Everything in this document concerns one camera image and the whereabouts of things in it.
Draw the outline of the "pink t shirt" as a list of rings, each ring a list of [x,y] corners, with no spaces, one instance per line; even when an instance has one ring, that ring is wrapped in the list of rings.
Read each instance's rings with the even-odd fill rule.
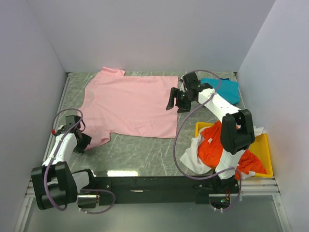
[[[166,110],[176,76],[126,76],[125,71],[103,67],[87,84],[80,107],[92,138],[87,149],[110,141],[111,133],[174,138],[177,110]]]

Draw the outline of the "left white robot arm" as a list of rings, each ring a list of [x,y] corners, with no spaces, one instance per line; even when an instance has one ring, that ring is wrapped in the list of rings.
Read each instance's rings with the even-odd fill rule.
[[[77,201],[80,191],[91,194],[96,190],[97,183],[90,169],[72,173],[68,166],[72,153],[84,154],[91,142],[91,137],[83,133],[81,125],[84,125],[84,122],[80,116],[66,116],[65,125],[52,131],[56,142],[50,155],[41,166],[31,171],[35,198],[40,210],[54,207],[49,198],[64,210],[68,204]]]

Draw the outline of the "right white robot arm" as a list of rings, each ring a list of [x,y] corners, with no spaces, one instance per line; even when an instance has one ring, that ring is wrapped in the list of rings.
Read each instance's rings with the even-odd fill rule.
[[[202,107],[209,109],[221,122],[222,156],[214,174],[205,179],[218,176],[212,180],[212,188],[218,193],[229,187],[228,179],[238,171],[239,160],[245,150],[255,141],[252,114],[248,109],[240,110],[231,105],[217,91],[217,87],[203,84],[196,71],[188,72],[180,79],[181,88],[172,87],[166,109],[177,107],[178,113],[187,113],[184,121]]]

